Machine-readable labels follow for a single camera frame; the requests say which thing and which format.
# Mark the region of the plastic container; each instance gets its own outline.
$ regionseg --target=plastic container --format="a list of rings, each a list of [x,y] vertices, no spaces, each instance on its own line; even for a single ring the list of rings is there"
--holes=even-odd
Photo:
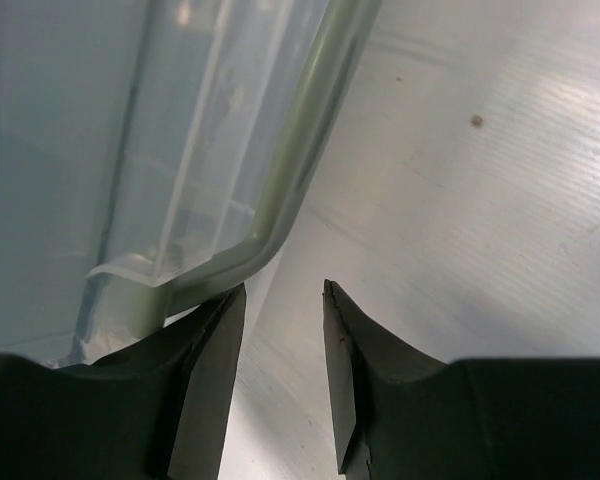
[[[0,2],[0,351],[62,363],[138,308],[112,276],[158,287],[244,238],[326,4]]]

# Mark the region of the plastic handle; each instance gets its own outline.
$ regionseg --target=plastic handle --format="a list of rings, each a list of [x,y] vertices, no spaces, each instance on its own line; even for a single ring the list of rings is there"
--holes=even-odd
[[[286,240],[322,155],[381,0],[331,0],[287,114],[245,239],[174,280],[169,315],[262,269]]]

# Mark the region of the small speck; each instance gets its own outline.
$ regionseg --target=small speck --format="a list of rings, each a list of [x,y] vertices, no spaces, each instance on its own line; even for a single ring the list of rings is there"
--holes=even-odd
[[[473,117],[471,117],[471,125],[473,125],[474,127],[480,128],[482,127],[483,123],[484,119],[480,115],[474,115]]]

